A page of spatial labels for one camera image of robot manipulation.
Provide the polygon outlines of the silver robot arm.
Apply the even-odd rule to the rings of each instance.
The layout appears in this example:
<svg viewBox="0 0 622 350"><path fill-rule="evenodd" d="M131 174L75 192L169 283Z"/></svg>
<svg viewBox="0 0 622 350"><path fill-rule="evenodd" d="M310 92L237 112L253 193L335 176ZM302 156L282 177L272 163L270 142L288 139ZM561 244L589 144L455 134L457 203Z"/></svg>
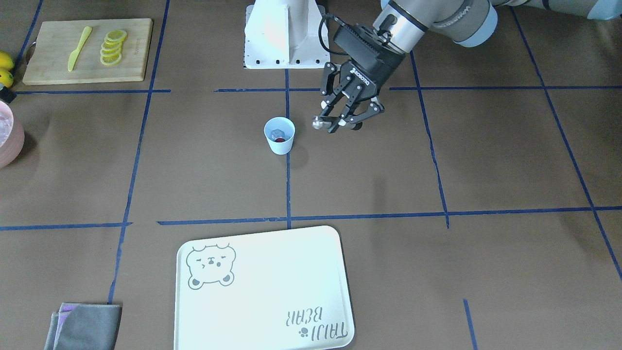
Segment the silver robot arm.
<svg viewBox="0 0 622 350"><path fill-rule="evenodd" d="M498 24L498 7L531 6L595 20L621 14L619 0L383 0L372 26L348 24L335 14L324 14L321 24L338 25L333 42L342 64L327 62L320 86L322 111L313 118L315 129L335 133L360 129L368 118L384 112L381 88L429 31L462 47L487 41Z"/></svg>

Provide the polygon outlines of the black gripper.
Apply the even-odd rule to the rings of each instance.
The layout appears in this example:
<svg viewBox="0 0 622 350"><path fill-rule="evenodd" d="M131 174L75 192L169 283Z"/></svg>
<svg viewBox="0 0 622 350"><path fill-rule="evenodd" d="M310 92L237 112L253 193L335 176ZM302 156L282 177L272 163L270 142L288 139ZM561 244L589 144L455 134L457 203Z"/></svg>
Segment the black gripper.
<svg viewBox="0 0 622 350"><path fill-rule="evenodd" d="M328 129L330 134L338 129L361 129L363 122L385 112L377 98L386 81L402 64L406 54L392 47L351 46L336 55L347 57L344 62L327 62L320 84L322 111L312 120L315 129ZM338 117L329 114L336 103L346 98L347 105L360 105L362 111L355 109Z"/></svg>

